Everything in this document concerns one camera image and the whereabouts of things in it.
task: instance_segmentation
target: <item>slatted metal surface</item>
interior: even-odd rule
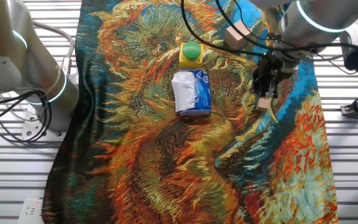
[[[31,16],[39,22],[59,27],[75,37],[81,1],[27,0]],[[56,60],[61,63],[68,50],[68,42],[52,32],[36,32]],[[341,53],[332,47],[322,55]],[[72,73],[77,74],[75,56]],[[342,60],[336,64],[343,66]],[[358,74],[346,75],[327,62],[316,63],[316,76],[327,122],[331,160],[337,187],[340,224],[358,224],[358,120],[341,116],[339,106],[352,103],[358,97]],[[19,108],[15,111],[22,116]],[[12,114],[2,118],[13,133],[21,135],[23,121]],[[25,198],[43,196],[45,182],[60,142],[44,146],[23,146],[0,138],[0,223],[17,222]]]

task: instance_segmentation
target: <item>white power strip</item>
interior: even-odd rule
[[[41,217],[41,209],[42,200],[25,199],[17,224],[44,224]]]

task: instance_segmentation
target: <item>blue tissue packaging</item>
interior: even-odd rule
[[[204,70],[181,70],[173,75],[175,109],[180,116],[207,115],[211,112],[211,91]]]

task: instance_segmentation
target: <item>sunflower painting print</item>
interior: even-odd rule
[[[250,93],[258,58],[205,45],[211,114],[178,116],[171,80],[181,44],[196,40],[180,3],[83,1],[80,102],[48,178],[44,222],[336,223],[313,64],[302,62],[261,113]],[[239,19],[234,1],[221,4]],[[255,34],[278,31],[282,7],[239,4]],[[186,0],[185,11],[202,39],[225,44],[215,1]]]

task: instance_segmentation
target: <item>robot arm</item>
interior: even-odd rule
[[[273,1],[260,0],[258,2],[273,5]],[[307,50],[269,51],[267,58],[260,60],[254,72],[254,92],[261,96],[278,97],[275,92],[277,83],[290,77],[301,60],[325,49],[324,47],[313,48],[314,45],[333,42],[357,19],[358,1],[292,2],[280,21],[278,34],[280,40],[275,41],[274,47],[280,49],[310,47],[313,52]]]
[[[78,100],[78,88],[65,75],[35,33],[30,12],[21,0],[0,0],[0,93],[37,87],[48,93],[50,129],[65,131]],[[39,98],[27,101],[44,113]]]
[[[291,3],[294,0],[249,0],[249,1],[259,8],[264,8],[264,7],[272,7],[281,4]]]

